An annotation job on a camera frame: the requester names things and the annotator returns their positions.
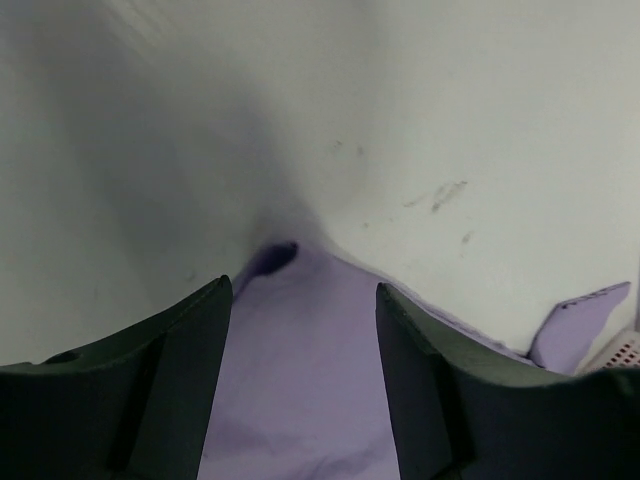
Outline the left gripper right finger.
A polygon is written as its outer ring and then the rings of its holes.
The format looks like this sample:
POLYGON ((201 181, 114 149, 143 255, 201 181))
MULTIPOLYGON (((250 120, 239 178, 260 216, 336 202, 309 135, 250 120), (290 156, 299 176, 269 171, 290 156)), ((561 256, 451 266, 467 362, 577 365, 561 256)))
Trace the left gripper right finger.
POLYGON ((376 329, 404 479, 635 479, 639 373, 578 377, 504 356, 376 290, 376 329))

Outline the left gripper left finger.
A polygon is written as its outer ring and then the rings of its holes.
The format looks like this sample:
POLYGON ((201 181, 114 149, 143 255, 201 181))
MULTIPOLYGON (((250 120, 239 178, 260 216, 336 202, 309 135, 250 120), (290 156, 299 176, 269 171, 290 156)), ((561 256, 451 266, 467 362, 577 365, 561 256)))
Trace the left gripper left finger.
POLYGON ((1 369, 5 479, 194 479, 233 303, 220 277, 43 363, 1 369))

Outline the lilac t shirt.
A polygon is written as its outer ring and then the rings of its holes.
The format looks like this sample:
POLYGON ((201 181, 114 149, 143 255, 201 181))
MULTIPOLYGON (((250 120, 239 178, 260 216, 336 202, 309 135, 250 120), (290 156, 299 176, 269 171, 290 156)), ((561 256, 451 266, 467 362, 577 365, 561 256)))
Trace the lilac t shirt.
MULTIPOLYGON (((199 477, 404 479, 376 329, 385 281, 330 254, 273 245, 234 282, 234 304, 199 477)), ((585 351, 588 295, 558 304, 527 354, 401 292, 519 362, 569 377, 585 351)))

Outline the white plastic basket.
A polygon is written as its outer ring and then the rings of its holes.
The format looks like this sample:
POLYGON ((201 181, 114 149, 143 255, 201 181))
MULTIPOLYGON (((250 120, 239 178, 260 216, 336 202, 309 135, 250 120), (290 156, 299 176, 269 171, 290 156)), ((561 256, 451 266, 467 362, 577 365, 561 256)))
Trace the white plastic basket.
POLYGON ((626 300, 631 290, 629 282, 603 288, 588 296, 585 312, 587 344, 575 372, 579 375, 612 368, 639 367, 639 329, 628 324, 617 330, 607 330, 614 310, 626 300))

